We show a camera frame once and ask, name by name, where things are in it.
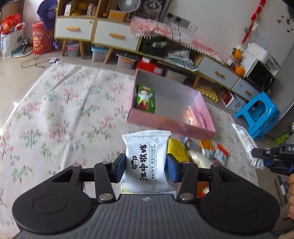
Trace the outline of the purple hat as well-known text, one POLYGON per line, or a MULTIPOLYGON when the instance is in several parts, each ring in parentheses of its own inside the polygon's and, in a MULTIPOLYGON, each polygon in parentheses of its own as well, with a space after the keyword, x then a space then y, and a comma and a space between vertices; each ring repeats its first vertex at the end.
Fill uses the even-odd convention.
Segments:
POLYGON ((57 0, 44 0, 38 7, 37 14, 47 30, 54 28, 57 5, 57 0))

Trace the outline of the yellow egg tray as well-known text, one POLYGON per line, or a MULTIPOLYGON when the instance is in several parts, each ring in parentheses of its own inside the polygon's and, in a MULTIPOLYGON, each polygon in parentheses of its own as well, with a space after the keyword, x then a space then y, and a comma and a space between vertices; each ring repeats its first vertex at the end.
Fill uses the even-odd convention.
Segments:
POLYGON ((201 93, 201 95, 206 96, 210 98, 211 100, 218 102, 219 98, 217 96, 217 93, 215 92, 212 87, 207 86, 207 85, 197 85, 196 90, 201 93))

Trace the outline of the white monkey biscuit packet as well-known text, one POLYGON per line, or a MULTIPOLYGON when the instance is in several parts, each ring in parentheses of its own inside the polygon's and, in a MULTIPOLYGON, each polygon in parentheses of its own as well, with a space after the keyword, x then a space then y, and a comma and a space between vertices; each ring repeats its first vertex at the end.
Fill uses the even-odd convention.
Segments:
POLYGON ((122 194, 173 194, 165 173, 170 131, 147 130, 123 134, 126 169, 120 181, 122 194))

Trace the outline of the yellow snack packet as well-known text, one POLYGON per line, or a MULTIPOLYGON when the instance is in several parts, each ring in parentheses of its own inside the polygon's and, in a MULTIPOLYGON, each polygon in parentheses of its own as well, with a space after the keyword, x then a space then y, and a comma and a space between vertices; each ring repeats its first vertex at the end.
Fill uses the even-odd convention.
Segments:
POLYGON ((167 153, 172 154, 178 162, 189 162, 188 152, 183 143, 178 139, 168 139, 167 153))

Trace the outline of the clear storage bin blue lid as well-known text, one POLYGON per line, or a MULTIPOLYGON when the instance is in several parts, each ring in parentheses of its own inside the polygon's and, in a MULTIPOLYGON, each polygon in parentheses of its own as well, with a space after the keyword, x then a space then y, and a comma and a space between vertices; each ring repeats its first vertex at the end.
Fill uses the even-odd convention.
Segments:
POLYGON ((105 46, 92 45, 92 61, 93 62, 104 62, 108 53, 108 48, 105 46))

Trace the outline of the white microwave oven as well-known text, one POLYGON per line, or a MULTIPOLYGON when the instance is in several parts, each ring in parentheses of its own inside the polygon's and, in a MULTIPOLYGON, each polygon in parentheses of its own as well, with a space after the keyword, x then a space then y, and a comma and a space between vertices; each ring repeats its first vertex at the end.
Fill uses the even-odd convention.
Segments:
POLYGON ((246 50, 243 51, 241 65, 245 69, 244 77, 259 91, 267 92, 276 81, 268 65, 246 50))

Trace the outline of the white paper shopping bag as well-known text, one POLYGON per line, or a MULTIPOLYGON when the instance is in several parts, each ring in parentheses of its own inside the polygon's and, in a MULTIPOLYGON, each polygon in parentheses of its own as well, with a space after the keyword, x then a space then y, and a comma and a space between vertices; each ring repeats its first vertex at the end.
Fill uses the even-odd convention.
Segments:
POLYGON ((21 48, 24 39, 23 30, 25 22, 16 25, 15 30, 9 34, 1 34, 1 53, 3 58, 13 56, 21 48))

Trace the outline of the pink cardboard box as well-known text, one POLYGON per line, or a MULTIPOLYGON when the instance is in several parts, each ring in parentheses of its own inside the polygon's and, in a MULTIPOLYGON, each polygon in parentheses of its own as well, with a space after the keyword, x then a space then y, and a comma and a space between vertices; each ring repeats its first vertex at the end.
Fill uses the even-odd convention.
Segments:
POLYGON ((168 78, 138 69, 135 74, 132 101, 127 121, 154 129, 162 129, 197 139, 211 139, 215 127, 206 103, 198 91, 168 78), (146 86, 155 93, 155 112, 149 113, 135 107, 137 85, 146 86), (205 128, 192 126, 186 110, 198 110, 205 128))

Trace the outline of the upper orange fruit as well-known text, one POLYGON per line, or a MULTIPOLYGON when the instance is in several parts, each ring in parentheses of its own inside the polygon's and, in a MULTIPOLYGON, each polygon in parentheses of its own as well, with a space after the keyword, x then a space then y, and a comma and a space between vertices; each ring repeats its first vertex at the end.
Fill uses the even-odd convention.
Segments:
POLYGON ((235 58, 236 60, 242 59, 242 51, 240 49, 233 48, 232 57, 235 58))

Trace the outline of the pink wafer packet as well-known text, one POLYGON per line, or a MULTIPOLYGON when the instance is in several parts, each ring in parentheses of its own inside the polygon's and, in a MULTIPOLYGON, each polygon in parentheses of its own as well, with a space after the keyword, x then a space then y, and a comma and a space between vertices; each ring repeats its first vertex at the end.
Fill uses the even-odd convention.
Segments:
POLYGON ((189 106, 186 110, 186 116, 190 125, 201 128, 201 129, 206 128, 204 120, 197 108, 189 106))

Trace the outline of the red shoe box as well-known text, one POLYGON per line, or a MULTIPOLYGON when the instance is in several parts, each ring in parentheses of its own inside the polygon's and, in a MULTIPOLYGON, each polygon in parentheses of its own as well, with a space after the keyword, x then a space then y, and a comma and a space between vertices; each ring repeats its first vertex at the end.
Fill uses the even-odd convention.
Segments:
POLYGON ((163 69, 158 67, 156 64, 151 62, 144 62, 142 59, 140 59, 137 63, 137 69, 151 72, 157 75, 162 75, 163 69))

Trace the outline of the framed cat picture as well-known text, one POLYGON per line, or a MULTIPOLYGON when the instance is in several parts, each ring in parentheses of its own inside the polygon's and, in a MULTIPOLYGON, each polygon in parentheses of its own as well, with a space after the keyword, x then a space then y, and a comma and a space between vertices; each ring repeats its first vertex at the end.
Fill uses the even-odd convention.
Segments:
POLYGON ((134 15, 162 22, 169 4, 170 0, 144 0, 134 15))

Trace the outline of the blue plastic stool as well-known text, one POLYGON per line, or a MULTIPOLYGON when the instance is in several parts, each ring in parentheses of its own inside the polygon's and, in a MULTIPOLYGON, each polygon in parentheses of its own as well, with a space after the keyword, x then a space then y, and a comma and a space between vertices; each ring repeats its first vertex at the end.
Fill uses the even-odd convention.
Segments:
POLYGON ((262 92, 243 106, 234 118, 243 118, 247 125, 247 132, 254 139, 261 141, 277 122, 280 111, 269 96, 262 92))

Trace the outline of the green cartoon snack packet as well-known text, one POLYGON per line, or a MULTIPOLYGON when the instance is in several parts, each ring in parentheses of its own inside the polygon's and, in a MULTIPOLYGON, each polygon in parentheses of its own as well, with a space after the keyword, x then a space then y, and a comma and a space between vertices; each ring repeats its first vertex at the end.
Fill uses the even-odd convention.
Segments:
POLYGON ((137 84, 135 108, 155 113, 155 93, 152 88, 137 84))

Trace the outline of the red gift bag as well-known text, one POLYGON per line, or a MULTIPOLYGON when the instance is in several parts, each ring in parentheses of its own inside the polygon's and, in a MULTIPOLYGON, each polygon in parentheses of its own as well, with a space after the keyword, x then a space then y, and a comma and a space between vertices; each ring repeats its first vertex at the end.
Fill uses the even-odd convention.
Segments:
POLYGON ((47 30, 42 21, 32 24, 32 43, 35 55, 42 55, 52 51, 53 34, 53 30, 47 30))

